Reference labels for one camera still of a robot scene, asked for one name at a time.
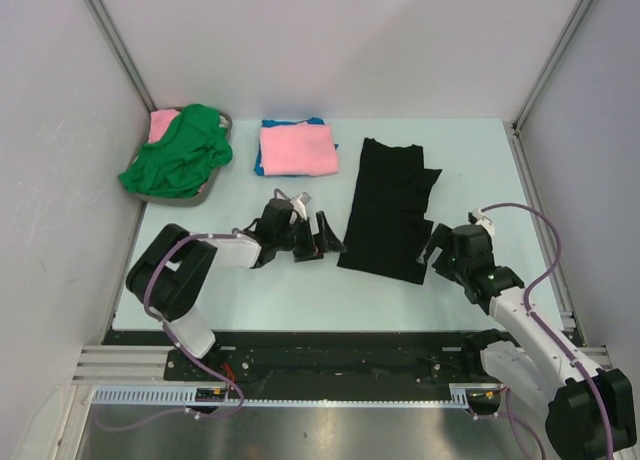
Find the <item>black polo shirt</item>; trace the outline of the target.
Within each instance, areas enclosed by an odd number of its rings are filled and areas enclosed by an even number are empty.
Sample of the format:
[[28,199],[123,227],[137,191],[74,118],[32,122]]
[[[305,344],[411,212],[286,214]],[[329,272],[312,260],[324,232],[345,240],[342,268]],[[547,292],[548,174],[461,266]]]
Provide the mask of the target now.
[[441,173],[425,167],[418,145],[391,147],[366,138],[344,238],[346,251],[337,266],[423,284],[426,266],[417,255],[431,236],[433,222],[425,214]]

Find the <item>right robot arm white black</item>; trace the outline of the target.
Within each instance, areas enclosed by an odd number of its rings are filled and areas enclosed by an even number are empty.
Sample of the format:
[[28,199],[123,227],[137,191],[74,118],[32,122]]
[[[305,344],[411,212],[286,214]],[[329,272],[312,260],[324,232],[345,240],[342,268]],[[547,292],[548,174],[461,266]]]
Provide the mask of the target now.
[[460,285],[505,329],[481,333],[485,343],[463,353],[462,371],[473,381],[504,383],[543,421],[560,458],[611,459],[636,445],[631,382],[547,323],[526,299],[522,279],[496,264],[490,223],[438,225],[417,260]]

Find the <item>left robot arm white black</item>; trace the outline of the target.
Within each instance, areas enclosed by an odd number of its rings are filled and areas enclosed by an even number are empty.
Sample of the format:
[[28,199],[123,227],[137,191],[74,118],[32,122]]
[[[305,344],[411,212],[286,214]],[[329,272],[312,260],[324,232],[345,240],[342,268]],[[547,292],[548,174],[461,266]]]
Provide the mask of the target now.
[[309,201],[305,193],[276,195],[248,227],[229,234],[194,233],[168,224],[129,270],[126,289],[187,355],[185,365],[197,378],[210,379],[221,367],[216,335],[196,306],[211,271],[262,268],[280,252],[306,262],[346,251],[324,212],[310,219]]

